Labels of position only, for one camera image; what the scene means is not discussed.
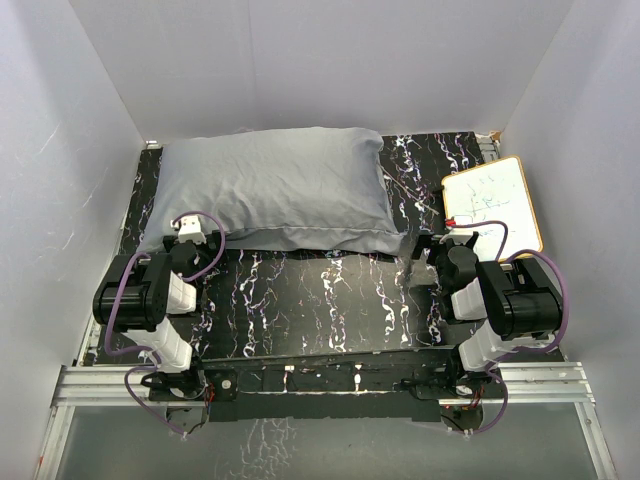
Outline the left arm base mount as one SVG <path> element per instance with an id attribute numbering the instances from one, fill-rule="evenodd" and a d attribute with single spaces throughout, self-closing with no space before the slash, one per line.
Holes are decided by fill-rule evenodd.
<path id="1" fill-rule="evenodd" d="M 196 370 L 181 373 L 150 373 L 142 377 L 154 401 L 233 401 L 237 397 L 238 377 L 231 370 Z"/>

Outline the grey pillowcase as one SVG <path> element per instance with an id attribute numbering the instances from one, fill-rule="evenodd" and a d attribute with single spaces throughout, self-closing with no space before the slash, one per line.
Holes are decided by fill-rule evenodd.
<path id="1" fill-rule="evenodd" d="M 265 130 L 178 140 L 164 147 L 154 203 L 139 248 L 157 251 L 171 223 L 202 211 L 205 232 L 229 249 L 344 250 L 396 256 L 379 152 L 364 128 Z"/>

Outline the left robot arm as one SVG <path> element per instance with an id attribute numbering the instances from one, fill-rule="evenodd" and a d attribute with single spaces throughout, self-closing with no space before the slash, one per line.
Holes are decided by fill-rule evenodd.
<path id="1" fill-rule="evenodd" d="M 92 312 L 103 327 L 103 348 L 111 357 L 143 353 L 157 371 L 173 375 L 171 385 L 194 399 L 207 376 L 196 368 L 193 347 L 171 323 L 202 311 L 204 277 L 221 258 L 224 241 L 218 233 L 202 244 L 163 238 L 159 253 L 120 254 L 112 260 L 94 295 Z"/>

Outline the small whiteboard wooden frame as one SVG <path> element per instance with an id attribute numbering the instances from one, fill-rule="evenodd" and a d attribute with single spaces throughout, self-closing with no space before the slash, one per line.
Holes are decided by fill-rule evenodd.
<path id="1" fill-rule="evenodd" d="M 543 241 L 528 185 L 517 156 L 505 157 L 441 181 L 446 217 L 458 224 L 482 223 L 474 252 L 481 261 L 504 260 Z"/>

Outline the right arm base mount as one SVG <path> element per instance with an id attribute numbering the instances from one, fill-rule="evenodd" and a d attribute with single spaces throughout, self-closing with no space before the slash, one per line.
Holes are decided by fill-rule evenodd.
<path id="1" fill-rule="evenodd" d="M 402 378 L 394 388 L 409 392 L 418 400 L 459 400 L 463 408 L 479 407 L 483 400 L 502 400 L 505 387 L 502 378 L 486 372 L 449 372 L 444 368 L 419 368 Z"/>

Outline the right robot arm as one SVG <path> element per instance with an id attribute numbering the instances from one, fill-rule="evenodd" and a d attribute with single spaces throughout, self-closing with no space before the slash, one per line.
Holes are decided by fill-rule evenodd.
<path id="1" fill-rule="evenodd" d="M 478 237 L 423 235 L 414 249 L 429 251 L 426 263 L 441 288 L 441 317 L 450 324 L 482 323 L 454 347 L 446 366 L 447 388 L 460 397 L 471 395 L 481 374 L 513 355 L 557 348 L 570 312 L 566 283 L 549 257 L 524 249 L 505 260 L 482 261 L 474 252 Z"/>

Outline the aluminium frame rail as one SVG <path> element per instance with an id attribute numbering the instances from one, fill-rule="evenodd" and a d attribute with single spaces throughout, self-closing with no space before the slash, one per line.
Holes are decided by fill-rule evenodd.
<path id="1" fill-rule="evenodd" d="M 578 362 L 516 362 L 479 399 L 418 352 L 214 360 L 174 395 L 126 365 L 62 370 L 39 479 L 613 479 Z"/>

